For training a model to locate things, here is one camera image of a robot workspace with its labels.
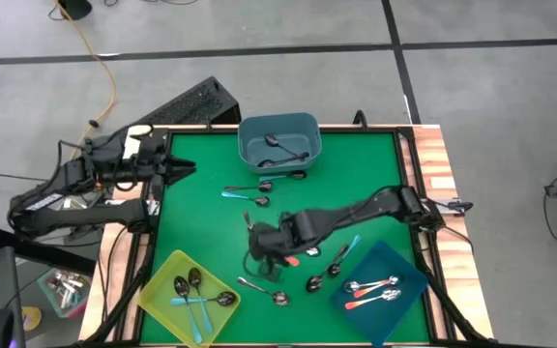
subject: blue plastic bin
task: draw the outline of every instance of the blue plastic bin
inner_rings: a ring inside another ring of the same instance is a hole
[[[355,280],[361,284],[398,276],[399,283],[389,285],[355,299],[344,290],[345,283]],[[426,276],[407,262],[384,242],[377,242],[354,271],[339,286],[331,297],[331,303],[345,316],[352,326],[361,332],[373,346],[381,347],[401,317],[418,300],[427,285]],[[377,300],[353,309],[345,304],[380,295],[383,289],[397,288],[401,295],[394,301]]]
[[[272,134],[283,147],[301,154],[308,152],[304,160],[292,160],[273,167],[260,168],[262,160],[285,160],[291,157],[279,147],[266,144],[265,135]],[[240,157],[249,170],[256,174],[280,173],[309,169],[321,153],[321,135],[317,120],[308,113],[293,113],[249,117],[238,128]]]

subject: floor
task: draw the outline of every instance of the floor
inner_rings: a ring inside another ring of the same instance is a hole
[[[557,243],[542,215],[557,176],[557,0],[92,4],[77,24],[94,50],[139,53],[108,62],[118,99],[104,133],[210,75],[244,117],[344,123],[360,108],[371,123],[442,125],[460,196],[475,203],[468,230],[496,337],[557,346]],[[3,173],[47,177],[56,141],[76,141],[108,102],[101,67],[69,23],[48,19],[52,7],[0,0]],[[256,50],[267,46],[278,48]],[[32,186],[0,179],[0,227],[11,195]],[[557,233],[557,200],[548,209]],[[21,284],[41,271],[18,268]],[[52,318],[37,286],[22,299]],[[79,325],[47,320],[29,345],[72,343]]]

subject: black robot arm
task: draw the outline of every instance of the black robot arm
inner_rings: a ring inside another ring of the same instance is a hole
[[[163,185],[172,185],[195,171],[195,164],[176,159],[167,152],[166,130],[136,135],[137,154],[125,158],[125,136],[86,139],[80,156],[59,166],[52,178],[11,199],[8,223],[15,233],[34,239],[54,229],[85,224],[119,222],[131,232],[148,229],[148,207],[145,200],[133,199],[121,205],[94,206],[83,210],[54,211],[47,207],[68,195],[90,192],[96,185],[132,183],[120,188],[131,189],[138,183],[150,183],[154,193]]]
[[[263,222],[254,224],[249,234],[250,255],[255,260],[266,257],[287,266],[286,256],[316,247],[333,231],[384,216],[421,230],[437,231],[444,224],[435,204],[422,200],[413,188],[384,187],[366,200],[340,209],[283,213],[278,227]]]

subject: green tabletop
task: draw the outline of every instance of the green tabletop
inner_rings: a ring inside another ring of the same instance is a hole
[[[249,201],[220,196],[225,186],[254,186],[258,183],[258,177],[248,172],[238,155],[235,133],[174,134],[173,155],[194,160],[197,172],[165,192],[153,273],[171,252],[180,249],[240,293],[242,303],[215,343],[366,342],[330,306],[330,296],[379,240],[414,263],[408,227],[391,217],[383,217],[333,234],[320,245],[320,257],[300,255],[300,266],[283,269],[279,283],[245,274],[242,263],[248,249],[248,236],[243,210],[249,211],[253,222],[276,224],[281,212],[339,208],[367,198],[383,186],[401,184],[392,134],[322,133],[322,143],[322,153],[305,180],[276,180],[270,193],[241,191],[250,196],[268,195],[271,206],[259,208]],[[340,246],[349,244],[355,235],[361,235],[362,241],[341,265],[341,274],[335,279],[327,278],[319,292],[307,293],[307,279],[323,271]],[[252,260],[249,265],[256,270]],[[286,292],[291,305],[274,305],[267,295],[238,284],[238,276],[269,291]],[[141,341],[179,342],[147,314]],[[410,308],[388,341],[428,341],[421,300]]]

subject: spoon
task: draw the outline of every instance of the spoon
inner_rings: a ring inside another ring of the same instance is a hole
[[[223,197],[227,197],[227,198],[238,198],[238,199],[246,199],[246,200],[249,200],[249,201],[253,201],[253,202],[255,202],[257,207],[267,207],[267,206],[270,205],[270,198],[268,198],[266,196],[252,198],[252,197],[246,197],[246,196],[243,196],[243,195],[240,195],[240,194],[235,194],[235,193],[226,192],[226,191],[221,193],[221,195]]]
[[[371,286],[367,289],[355,291],[354,297],[358,299],[379,287],[386,286],[386,285],[395,285],[397,283],[398,283],[398,276],[391,275],[388,277],[388,279],[378,281],[377,284],[374,286]]]
[[[281,159],[281,160],[271,160],[271,159],[264,159],[257,164],[259,168],[269,168],[272,166],[276,166],[279,164],[287,163],[292,160],[304,160],[308,157],[308,152],[301,153],[300,155],[292,156],[288,159]]]
[[[223,291],[213,299],[203,299],[203,298],[189,299],[189,304],[204,303],[204,302],[216,302],[221,306],[230,306],[236,302],[236,294],[232,293],[231,291]],[[173,298],[171,299],[171,304],[185,305],[186,301],[180,298]]]
[[[307,177],[307,172],[305,172],[304,170],[295,170],[295,171],[292,171],[289,174],[262,176],[262,177],[259,177],[259,181],[264,182],[264,181],[271,181],[271,180],[283,179],[283,178],[303,180],[306,177]]]
[[[173,280],[173,286],[175,286],[175,292],[184,298],[184,302],[186,303],[186,308],[189,310],[189,318],[191,320],[192,326],[192,334],[194,335],[194,342],[201,343],[203,338],[201,337],[201,333],[199,332],[199,328],[197,328],[197,323],[194,322],[194,317],[192,316],[192,310],[189,306],[189,284],[186,282],[184,278],[181,276],[176,276],[175,280]]]
[[[385,301],[394,301],[399,296],[401,296],[401,290],[399,290],[399,289],[386,289],[386,290],[384,290],[384,292],[380,296],[376,296],[374,298],[370,298],[370,299],[366,299],[366,300],[360,300],[360,301],[354,301],[354,302],[351,302],[351,303],[347,303],[347,304],[345,304],[345,309],[354,309],[359,305],[364,305],[364,304],[367,304],[371,301],[375,301],[375,300],[379,300],[379,299],[382,299],[382,300],[385,300]]]
[[[201,292],[199,291],[199,286],[201,285],[201,272],[196,267],[191,268],[189,271],[189,283],[197,291],[197,295],[201,297]],[[201,313],[203,313],[203,323],[205,324],[205,332],[207,334],[212,333],[212,323],[210,322],[210,316],[208,316],[208,311],[205,310],[205,305],[201,302]]]
[[[321,249],[318,246],[314,246],[314,247],[308,248],[306,253],[310,257],[321,256]]]
[[[289,153],[289,155],[298,156],[293,151],[291,151],[291,150],[285,148],[284,146],[280,145],[279,140],[275,136],[273,136],[271,134],[266,134],[266,135],[264,135],[264,138],[266,139],[266,144],[268,144],[268,146],[278,147],[278,148],[281,148],[282,150],[284,150],[285,152]]]
[[[232,191],[238,189],[259,189],[262,192],[270,192],[272,191],[272,182],[269,181],[261,182],[256,187],[224,187],[223,190]]]
[[[333,259],[333,262],[330,264],[330,266],[326,267],[326,269],[324,270],[324,272],[321,273],[321,275],[313,275],[307,280],[307,292],[314,293],[317,290],[321,289],[321,286],[323,285],[322,276],[324,276],[324,274],[328,273],[328,276],[330,277],[335,277],[338,275],[337,271],[340,272],[340,268],[338,268],[337,260],[345,253],[345,251],[347,251],[348,248],[349,248],[348,245],[343,245],[341,249],[338,251],[337,256],[335,256],[335,258]]]
[[[252,223],[250,222],[250,216],[249,216],[249,211],[244,210],[243,211],[243,215],[244,215],[244,221],[247,223],[247,231],[252,232]]]
[[[249,282],[248,280],[242,278],[241,276],[238,277],[238,282],[242,285],[249,286],[253,289],[261,291],[262,293],[270,295],[275,305],[289,305],[289,297],[287,297],[287,294],[285,294],[282,291],[270,293],[269,291],[260,288],[259,286]]]
[[[356,244],[358,244],[360,242],[361,239],[362,238],[360,237],[360,235],[356,235],[354,237],[354,240],[352,241],[352,244],[349,246],[347,251],[345,251],[345,253],[340,258],[340,260],[338,260],[338,262],[330,265],[330,269],[328,270],[328,276],[330,276],[330,277],[338,276],[338,274],[340,273],[341,262],[343,262],[345,260],[345,257],[347,257],[347,254],[349,253],[349,251],[351,251],[356,246]]]

